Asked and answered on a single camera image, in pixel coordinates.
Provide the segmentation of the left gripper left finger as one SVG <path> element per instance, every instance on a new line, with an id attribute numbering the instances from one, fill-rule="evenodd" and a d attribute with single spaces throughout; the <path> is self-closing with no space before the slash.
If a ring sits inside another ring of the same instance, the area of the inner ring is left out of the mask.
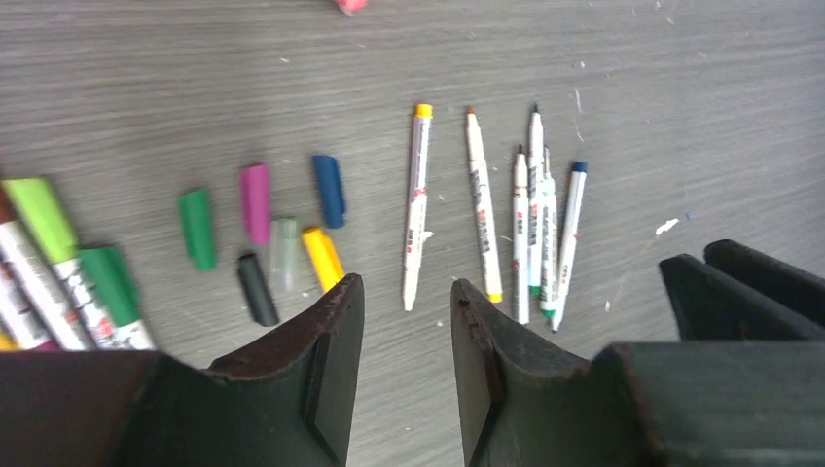
<path id="1" fill-rule="evenodd" d="M 364 331 L 351 273 L 205 370 L 161 351 L 1 357 L 5 466 L 342 466 Z"/>

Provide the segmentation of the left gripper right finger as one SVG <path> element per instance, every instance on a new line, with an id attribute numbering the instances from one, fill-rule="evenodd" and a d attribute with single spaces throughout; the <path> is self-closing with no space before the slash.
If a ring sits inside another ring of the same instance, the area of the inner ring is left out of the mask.
<path id="1" fill-rule="evenodd" d="M 587 360 L 450 291 L 468 466 L 820 466 L 820 342 L 615 342 Z"/>

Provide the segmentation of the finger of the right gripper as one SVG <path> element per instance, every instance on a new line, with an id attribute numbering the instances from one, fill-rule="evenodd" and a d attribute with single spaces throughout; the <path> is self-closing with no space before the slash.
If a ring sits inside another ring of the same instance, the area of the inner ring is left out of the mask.
<path id="1" fill-rule="evenodd" d="M 714 241 L 705 261 L 737 281 L 792 309 L 823 309 L 824 279 L 730 239 Z"/>
<path id="2" fill-rule="evenodd" d="M 823 341 L 824 328 L 682 254 L 659 264 L 683 341 Z"/>

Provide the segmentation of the black pen cap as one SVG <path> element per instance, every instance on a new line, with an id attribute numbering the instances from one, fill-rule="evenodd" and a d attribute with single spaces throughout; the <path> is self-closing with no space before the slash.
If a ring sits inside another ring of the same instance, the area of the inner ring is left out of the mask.
<path id="1" fill-rule="evenodd" d="M 264 272 L 254 252 L 241 255 L 236 264 L 240 289 L 252 319 L 263 327 L 280 323 Z"/>

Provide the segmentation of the yellow pen cap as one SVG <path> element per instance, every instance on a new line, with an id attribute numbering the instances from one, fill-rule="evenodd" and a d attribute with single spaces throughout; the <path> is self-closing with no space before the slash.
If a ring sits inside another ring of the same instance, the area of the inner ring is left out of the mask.
<path id="1" fill-rule="evenodd" d="M 322 292 L 329 292 L 345 276 L 333 241 L 318 227 L 304 229 L 302 241 Z"/>

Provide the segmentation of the clear pen cap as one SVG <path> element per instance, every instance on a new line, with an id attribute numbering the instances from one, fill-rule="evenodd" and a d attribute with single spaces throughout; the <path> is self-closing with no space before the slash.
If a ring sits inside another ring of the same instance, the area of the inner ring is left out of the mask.
<path id="1" fill-rule="evenodd" d="M 294 288 L 299 252 L 299 223 L 295 217 L 283 216 L 274 219 L 270 226 L 270 285 L 277 294 L 286 294 Z"/>

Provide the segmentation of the clear capped green pen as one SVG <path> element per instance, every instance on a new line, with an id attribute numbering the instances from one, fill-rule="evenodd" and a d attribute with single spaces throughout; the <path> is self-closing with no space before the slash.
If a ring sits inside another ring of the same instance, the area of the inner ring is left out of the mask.
<path id="1" fill-rule="evenodd" d="M 556 182 L 551 173 L 550 148 L 544 146 L 543 180 L 543 250 L 539 306 L 544 316 L 552 318 L 557 297 L 557 200 Z"/>

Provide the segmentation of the black capped blue marker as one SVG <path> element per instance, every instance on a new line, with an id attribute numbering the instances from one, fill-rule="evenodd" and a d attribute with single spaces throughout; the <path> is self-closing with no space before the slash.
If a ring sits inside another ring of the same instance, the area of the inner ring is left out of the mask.
<path id="1" fill-rule="evenodd" d="M 572 163 L 559 253 L 558 297 L 556 310 L 551 318 L 551 329 L 553 332 L 559 330 L 564 315 L 566 299 L 569 294 L 587 174 L 588 164 L 586 162 Z"/>

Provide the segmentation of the green pen cap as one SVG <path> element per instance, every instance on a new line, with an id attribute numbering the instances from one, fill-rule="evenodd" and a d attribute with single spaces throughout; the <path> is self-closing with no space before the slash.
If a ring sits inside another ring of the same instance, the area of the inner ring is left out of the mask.
<path id="1" fill-rule="evenodd" d="M 217 266 L 213 216 L 209 191 L 199 188 L 177 199 L 178 219 L 188 258 L 198 271 Z"/>

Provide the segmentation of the purple pen cap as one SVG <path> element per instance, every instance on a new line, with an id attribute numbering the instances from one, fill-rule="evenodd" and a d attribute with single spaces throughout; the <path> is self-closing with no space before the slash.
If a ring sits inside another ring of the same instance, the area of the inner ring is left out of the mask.
<path id="1" fill-rule="evenodd" d="M 270 175 L 265 163 L 249 165 L 238 173 L 241 221 L 253 244 L 270 238 Z"/>

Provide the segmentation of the blue pen cap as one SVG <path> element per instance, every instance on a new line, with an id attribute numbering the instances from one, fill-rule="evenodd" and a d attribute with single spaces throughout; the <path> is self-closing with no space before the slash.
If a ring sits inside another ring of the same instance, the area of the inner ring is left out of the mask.
<path id="1" fill-rule="evenodd" d="M 320 155 L 313 156 L 311 162 L 325 224 L 329 229 L 342 228 L 346 203 L 339 162 L 334 157 Z"/>

